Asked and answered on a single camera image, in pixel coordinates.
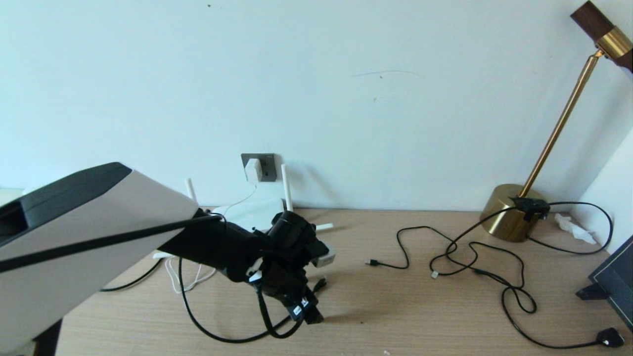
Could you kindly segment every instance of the power outlet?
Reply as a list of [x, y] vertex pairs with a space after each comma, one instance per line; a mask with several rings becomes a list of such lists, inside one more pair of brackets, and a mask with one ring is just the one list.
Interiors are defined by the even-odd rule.
[[251, 158], [260, 160], [262, 182], [274, 182], [277, 180], [277, 168], [273, 153], [242, 153], [242, 166], [246, 168], [246, 164]]

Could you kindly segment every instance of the wooden desk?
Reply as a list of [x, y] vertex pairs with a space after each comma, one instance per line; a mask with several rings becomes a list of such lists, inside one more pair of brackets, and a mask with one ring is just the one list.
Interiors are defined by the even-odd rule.
[[[429, 230], [403, 234], [411, 258], [408, 270], [370, 267], [375, 258], [404, 264], [395, 233], [401, 227], [430, 225], [457, 236], [477, 221], [468, 212], [380, 212], [300, 210], [316, 224], [333, 222], [336, 230], [319, 238], [337, 250], [336, 261], [322, 269], [307, 268], [311, 285], [327, 275], [319, 294], [325, 322], [303, 325], [286, 340], [267, 337], [245, 345], [209, 339], [191, 323], [180, 295], [164, 269], [137, 287], [118, 293], [97, 293], [64, 318], [58, 355], [631, 355], [631, 333], [606, 302], [583, 302], [574, 293], [588, 285], [587, 276], [606, 253], [576, 256], [543, 248], [530, 241], [508, 243], [482, 228], [463, 239], [458, 258], [470, 260], [466, 242], [477, 240], [509, 248], [526, 262], [527, 290], [538, 312], [527, 315], [508, 297], [517, 322], [533, 337], [552, 345], [584, 343], [598, 331], [616, 327], [626, 339], [619, 349], [592, 346], [582, 350], [550, 350], [520, 336], [500, 305], [502, 285], [473, 272], [430, 277], [429, 260], [442, 253], [447, 241]], [[553, 225], [542, 222], [535, 238], [568, 248], [587, 248]], [[113, 285], [142, 274], [146, 258], [113, 281]], [[518, 282], [518, 263], [503, 253], [480, 249], [477, 265]], [[185, 281], [195, 265], [185, 264]], [[437, 269], [450, 267], [437, 264]], [[187, 294], [194, 315], [211, 332], [241, 338], [265, 329], [253, 288], [231, 283], [221, 275]], [[286, 315], [281, 304], [268, 302], [271, 318]]]

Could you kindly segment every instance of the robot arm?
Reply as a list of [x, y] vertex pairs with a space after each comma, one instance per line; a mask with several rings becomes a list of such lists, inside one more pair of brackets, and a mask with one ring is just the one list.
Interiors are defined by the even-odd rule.
[[0, 207], [0, 354], [28, 343], [157, 248], [252, 284], [295, 320], [323, 320], [304, 270], [329, 253], [314, 225], [283, 212], [266, 234], [249, 232], [109, 163]]

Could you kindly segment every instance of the lamp base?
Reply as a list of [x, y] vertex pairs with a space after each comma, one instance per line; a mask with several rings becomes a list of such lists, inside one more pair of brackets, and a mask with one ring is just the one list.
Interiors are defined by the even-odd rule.
[[[499, 210], [514, 207], [515, 204], [512, 198], [518, 196], [522, 188], [518, 184], [502, 184], [494, 188], [484, 211], [481, 213], [480, 219]], [[527, 197], [545, 200], [542, 195], [534, 190], [530, 190]], [[529, 221], [524, 218], [525, 213], [519, 210], [508, 210], [484, 222], [482, 226], [496, 238], [511, 242], [522, 242], [527, 239], [527, 235], [539, 221], [536, 215]]]

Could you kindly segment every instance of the white power adapter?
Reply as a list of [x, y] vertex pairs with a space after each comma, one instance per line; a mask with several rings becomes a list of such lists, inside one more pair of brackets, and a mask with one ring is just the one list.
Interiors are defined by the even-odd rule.
[[256, 186], [259, 182], [261, 182], [261, 162], [257, 158], [251, 158], [248, 160], [246, 166], [244, 167], [244, 172], [246, 173], [246, 180], [251, 185]]

